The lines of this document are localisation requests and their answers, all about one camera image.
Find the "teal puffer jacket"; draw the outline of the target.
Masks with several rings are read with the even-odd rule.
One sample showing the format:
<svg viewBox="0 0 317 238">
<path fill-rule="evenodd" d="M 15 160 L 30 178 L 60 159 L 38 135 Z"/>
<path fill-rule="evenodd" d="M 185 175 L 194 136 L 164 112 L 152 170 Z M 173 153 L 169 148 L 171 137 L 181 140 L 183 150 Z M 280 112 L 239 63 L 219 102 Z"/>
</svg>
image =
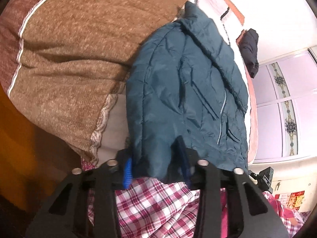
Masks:
<svg viewBox="0 0 317 238">
<path fill-rule="evenodd" d="M 183 180 L 174 144 L 219 169 L 248 168 L 248 91 L 214 21 L 187 2 L 182 18 L 143 44 L 126 83 L 135 178 Z"/>
</svg>

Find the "pink plaid shirt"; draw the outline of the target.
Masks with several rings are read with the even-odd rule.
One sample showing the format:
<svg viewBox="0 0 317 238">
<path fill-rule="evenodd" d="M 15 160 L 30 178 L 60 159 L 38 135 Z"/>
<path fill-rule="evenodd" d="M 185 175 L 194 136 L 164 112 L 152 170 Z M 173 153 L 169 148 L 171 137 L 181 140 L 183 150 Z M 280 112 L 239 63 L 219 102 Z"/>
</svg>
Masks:
<svg viewBox="0 0 317 238">
<path fill-rule="evenodd" d="M 268 191 L 263 195 L 293 237 L 307 221 L 310 211 L 298 212 L 281 204 Z M 136 179 L 127 190 L 116 191 L 122 237 L 193 237 L 200 191 L 190 191 L 184 183 L 163 184 L 151 178 Z M 226 193 L 221 189 L 221 237 L 226 237 Z"/>
</svg>

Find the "folded black jacket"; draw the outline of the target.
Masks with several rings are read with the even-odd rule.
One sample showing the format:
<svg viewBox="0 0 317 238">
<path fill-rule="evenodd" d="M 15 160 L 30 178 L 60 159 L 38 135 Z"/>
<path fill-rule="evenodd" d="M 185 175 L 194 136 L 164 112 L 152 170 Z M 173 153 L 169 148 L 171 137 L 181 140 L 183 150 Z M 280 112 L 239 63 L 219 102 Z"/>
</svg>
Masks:
<svg viewBox="0 0 317 238">
<path fill-rule="evenodd" d="M 259 63 L 257 59 L 258 52 L 258 34 L 254 29 L 243 30 L 236 40 L 244 64 L 247 67 L 250 77 L 253 79 L 258 73 Z"/>
</svg>

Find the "brown striped bed blanket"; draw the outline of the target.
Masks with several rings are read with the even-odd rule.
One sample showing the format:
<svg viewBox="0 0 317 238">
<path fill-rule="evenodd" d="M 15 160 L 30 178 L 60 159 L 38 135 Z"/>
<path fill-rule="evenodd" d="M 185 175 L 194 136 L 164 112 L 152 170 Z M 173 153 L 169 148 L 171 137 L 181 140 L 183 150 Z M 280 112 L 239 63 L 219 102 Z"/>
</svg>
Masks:
<svg viewBox="0 0 317 238">
<path fill-rule="evenodd" d="M 184 16 L 187 2 L 214 21 L 247 87 L 217 12 L 223 0 L 208 9 L 202 0 L 9 0 L 1 13 L 1 85 L 29 121 L 98 164 L 102 147 L 131 147 L 126 83 L 133 62 L 157 29 Z M 248 107 L 248 152 L 249 121 Z"/>
</svg>

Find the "red wall poster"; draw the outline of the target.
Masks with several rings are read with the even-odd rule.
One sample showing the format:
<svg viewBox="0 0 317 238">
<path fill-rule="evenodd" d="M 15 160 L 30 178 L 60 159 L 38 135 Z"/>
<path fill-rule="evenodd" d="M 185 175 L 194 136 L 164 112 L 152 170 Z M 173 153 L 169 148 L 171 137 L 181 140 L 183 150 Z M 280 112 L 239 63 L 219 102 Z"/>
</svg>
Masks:
<svg viewBox="0 0 317 238">
<path fill-rule="evenodd" d="M 276 194 L 275 199 L 279 200 L 283 206 L 299 210 L 303 199 L 305 197 L 305 191 L 292 192 L 292 193 L 281 193 Z"/>
</svg>

